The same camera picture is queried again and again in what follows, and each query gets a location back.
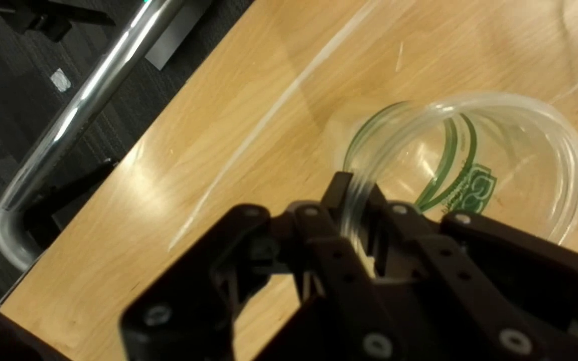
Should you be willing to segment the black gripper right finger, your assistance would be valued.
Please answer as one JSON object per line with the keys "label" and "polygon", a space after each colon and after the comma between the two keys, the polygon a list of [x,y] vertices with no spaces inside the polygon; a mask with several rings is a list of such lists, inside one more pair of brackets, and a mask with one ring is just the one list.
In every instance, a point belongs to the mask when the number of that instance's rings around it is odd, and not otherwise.
{"label": "black gripper right finger", "polygon": [[459,237],[410,204],[374,186],[366,208],[367,253],[377,276],[471,276],[476,266]]}

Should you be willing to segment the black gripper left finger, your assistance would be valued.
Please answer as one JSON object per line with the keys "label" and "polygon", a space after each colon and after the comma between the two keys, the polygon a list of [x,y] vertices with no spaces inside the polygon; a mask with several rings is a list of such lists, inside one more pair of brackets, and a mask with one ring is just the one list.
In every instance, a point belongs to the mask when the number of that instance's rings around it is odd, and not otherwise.
{"label": "black gripper left finger", "polygon": [[290,209],[306,248],[328,246],[335,256],[361,266],[363,205],[351,196],[351,172],[335,172],[319,200],[293,204]]}

